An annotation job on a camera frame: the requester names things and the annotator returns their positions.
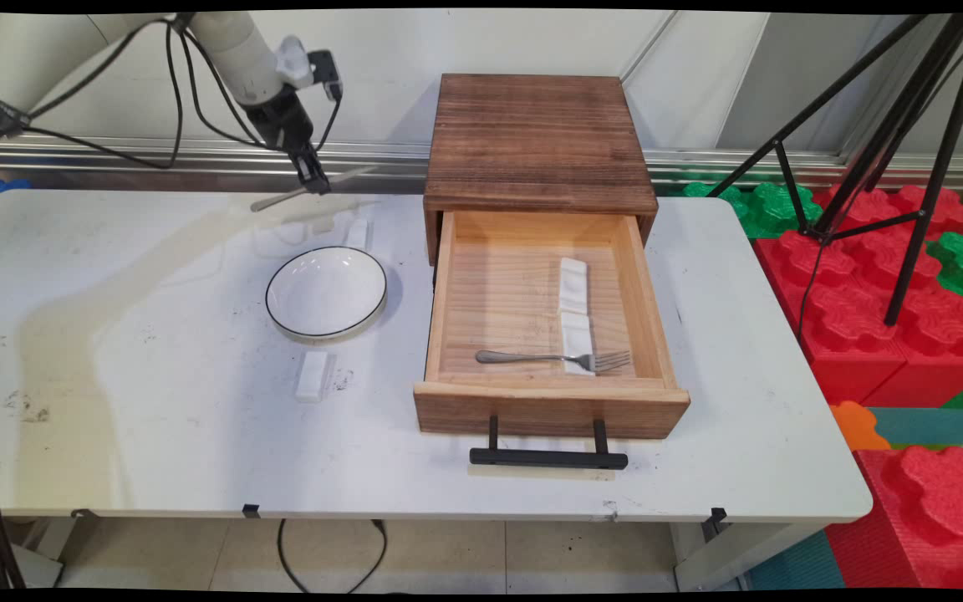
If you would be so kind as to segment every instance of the open drawer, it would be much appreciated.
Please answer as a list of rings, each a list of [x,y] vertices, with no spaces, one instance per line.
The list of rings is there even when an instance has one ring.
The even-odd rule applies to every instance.
[[[634,217],[446,211],[442,220],[425,380],[414,386],[422,431],[493,434],[498,418],[513,435],[670,433],[689,394],[675,382]],[[562,354],[563,257],[588,264],[593,351],[629,350],[629,365],[575,375],[562,362],[478,363],[481,349]]]

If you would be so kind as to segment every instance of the metal fork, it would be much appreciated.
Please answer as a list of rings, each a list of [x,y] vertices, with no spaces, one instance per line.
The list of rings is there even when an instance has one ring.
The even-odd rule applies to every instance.
[[[615,351],[612,354],[599,355],[521,355],[482,350],[474,354],[474,359],[483,365],[500,365],[506,362],[530,360],[562,360],[574,362],[576,365],[582,366],[582,370],[589,370],[589,372],[607,372],[607,370],[614,370],[616,367],[630,363],[630,351]]]

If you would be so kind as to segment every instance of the bowl rim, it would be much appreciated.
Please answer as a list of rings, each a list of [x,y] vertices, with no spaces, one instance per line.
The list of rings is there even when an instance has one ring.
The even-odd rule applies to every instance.
[[[322,251],[325,248],[347,248],[347,250],[350,250],[350,251],[358,251],[359,253],[362,253],[363,255],[366,255],[367,257],[369,257],[372,260],[372,262],[377,263],[378,269],[381,270],[381,282],[382,282],[381,298],[378,298],[377,304],[374,305],[374,308],[371,309],[370,312],[367,313],[367,315],[364,316],[363,319],[359,320],[358,323],[349,325],[349,327],[345,327],[340,330],[335,330],[333,332],[324,332],[324,333],[317,333],[317,334],[308,334],[306,332],[299,332],[297,330],[292,330],[291,328],[287,327],[287,325],[280,323],[280,320],[278,320],[278,317],[274,316],[274,313],[270,309],[270,287],[272,287],[272,285],[274,284],[275,279],[278,279],[278,274],[282,273],[282,270],[284,270],[284,268],[286,268],[288,264],[295,262],[295,260],[299,259],[299,257],[302,257],[304,255],[309,255],[310,253],[314,253],[317,251]],[[362,248],[348,247],[348,245],[344,245],[344,244],[328,244],[328,245],[325,245],[325,247],[311,248],[311,250],[304,251],[301,254],[295,257],[292,257],[287,262],[282,263],[282,266],[280,266],[278,270],[274,272],[274,275],[270,278],[270,282],[267,283],[267,292],[265,293],[263,303],[265,304],[265,306],[267,306],[267,314],[270,314],[270,319],[274,320],[274,323],[279,325],[280,328],[283,328],[284,330],[291,332],[292,334],[295,334],[297,336],[307,336],[307,338],[311,338],[311,339],[326,339],[326,338],[329,338],[329,336],[334,336],[343,332],[347,332],[352,328],[358,327],[359,324],[364,323],[366,320],[370,319],[370,316],[374,315],[374,312],[377,312],[378,309],[381,308],[381,304],[385,301],[385,297],[387,296],[389,296],[389,275],[385,273],[385,266],[382,266],[381,262],[378,262],[377,257],[375,257],[374,255],[370,255],[366,251],[363,251]]]

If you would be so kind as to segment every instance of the drawer handle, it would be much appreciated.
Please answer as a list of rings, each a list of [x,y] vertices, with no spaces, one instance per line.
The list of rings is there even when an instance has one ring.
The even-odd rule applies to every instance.
[[[596,453],[548,450],[497,449],[497,417],[489,416],[489,447],[472,448],[471,464],[500,466],[543,466],[546,468],[601,468],[623,470],[627,465],[625,453],[608,453],[608,435],[604,420],[593,420],[593,439]]]

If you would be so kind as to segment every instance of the black tripod leg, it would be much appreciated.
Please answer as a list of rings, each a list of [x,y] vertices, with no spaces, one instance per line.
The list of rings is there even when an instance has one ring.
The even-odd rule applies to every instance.
[[[928,103],[931,102],[935,86],[939,84],[939,80],[943,77],[946,65],[950,64],[953,56],[955,56],[961,39],[963,39],[963,31],[960,37],[953,38],[946,56],[941,59],[940,67],[931,74],[928,84],[920,91],[920,94],[916,95],[916,99],[913,99],[913,102],[905,107],[905,116],[901,120],[901,125],[898,125],[898,130],[894,133],[894,138],[891,138],[890,144],[887,144],[886,150],[883,151],[883,156],[879,158],[879,163],[875,164],[875,168],[872,169],[871,174],[868,175],[868,179],[864,180],[864,191],[875,190],[875,187],[879,185],[879,180],[883,179],[883,172],[886,171],[887,166],[890,165],[890,160],[894,159],[894,154],[898,153],[901,142],[905,140],[905,135],[909,134],[910,130],[913,129],[917,119],[920,118],[920,115],[924,113],[924,109],[928,106]]]
[[[917,98],[923,88],[928,87],[928,80],[933,73],[945,67],[943,58],[948,56],[946,51],[949,49],[950,43],[962,37],[963,13],[950,15],[945,26],[943,26],[943,30],[940,31],[939,37],[928,49],[924,60],[920,61],[920,65],[917,65],[913,76],[909,77],[909,81],[906,81],[905,87],[898,94],[898,99],[894,101],[894,105],[890,106],[890,110],[887,110],[879,129],[872,134],[868,144],[864,146],[864,151],[860,153],[860,156],[849,168],[848,174],[846,174],[841,186],[838,187],[837,193],[834,194],[834,199],[824,210],[819,220],[815,222],[817,232],[826,232],[832,227],[834,218],[851,197],[853,190],[860,187],[864,174],[867,174],[868,168],[882,152],[883,144],[886,144],[894,136],[894,132],[897,132],[899,120],[901,120],[902,115],[905,115],[905,108],[913,103],[913,100]]]
[[[909,291],[909,282],[912,281],[913,270],[916,269],[916,259],[920,256],[920,248],[924,245],[924,239],[928,235],[931,216],[935,211],[935,203],[939,201],[943,179],[949,168],[953,149],[956,148],[956,138],[960,134],[961,126],[963,126],[963,77],[960,79],[960,88],[956,92],[953,110],[950,112],[949,121],[946,123],[943,141],[941,141],[939,147],[939,156],[935,158],[935,165],[931,169],[931,179],[928,180],[928,188],[924,193],[924,203],[920,206],[922,216],[917,218],[916,225],[913,227],[913,237],[909,240],[909,248],[905,250],[905,260],[901,264],[898,282],[894,286],[893,296],[890,297],[890,306],[887,308],[886,320],[884,320],[887,325],[898,323],[901,304],[905,301],[906,291]]]
[[[886,53],[887,50],[890,50],[891,46],[897,44],[899,39],[904,38],[905,35],[909,33],[913,27],[916,27],[921,20],[924,20],[925,17],[926,15],[909,15],[906,17],[906,19],[903,20],[898,27],[894,28],[894,31],[891,31],[890,34],[887,34],[886,38],[880,39],[879,44],[876,44],[874,48],[864,54],[864,56],[861,57],[859,61],[855,62],[855,64],[853,64],[848,71],[843,73],[839,79],[834,80],[834,83],[830,84],[826,90],[819,93],[819,96],[817,96],[817,98],[815,98],[813,102],[809,104],[809,106],[803,108],[802,113],[795,115],[795,117],[790,119],[790,122],[781,127],[781,129],[776,132],[775,135],[773,135],[771,138],[768,138],[767,144],[762,145],[761,148],[757,149],[757,152],[752,153],[752,155],[749,156],[749,159],[743,161],[741,165],[739,165],[732,172],[732,174],[723,179],[723,182],[719,183],[719,186],[712,188],[710,193],[708,193],[708,196],[719,196],[723,191],[729,188],[731,184],[737,182],[737,179],[741,178],[741,176],[744,176],[746,171],[749,171],[753,165],[757,164],[757,161],[764,159],[764,156],[767,153],[772,152],[774,140],[785,140],[793,130],[797,130],[798,126],[800,126],[802,123],[805,123],[808,118],[813,117],[813,114],[815,114],[815,111],[819,110],[819,107],[827,104],[827,100],[832,99],[835,94],[841,92],[842,89],[845,88],[845,85],[849,84],[849,81],[856,79],[856,77],[860,75],[860,72],[863,72],[865,69],[867,69],[869,65],[875,62],[875,59],[883,56],[883,53]]]
[[[802,198],[797,194],[797,182],[794,182],[794,172],[790,169],[790,160],[787,159],[787,149],[783,147],[782,140],[775,141],[775,154],[779,157],[779,167],[782,168],[782,179],[787,182],[787,191],[790,191],[790,202],[794,203],[794,213],[797,216],[797,231],[803,235],[809,232],[809,222],[805,218],[805,208],[802,207]]]

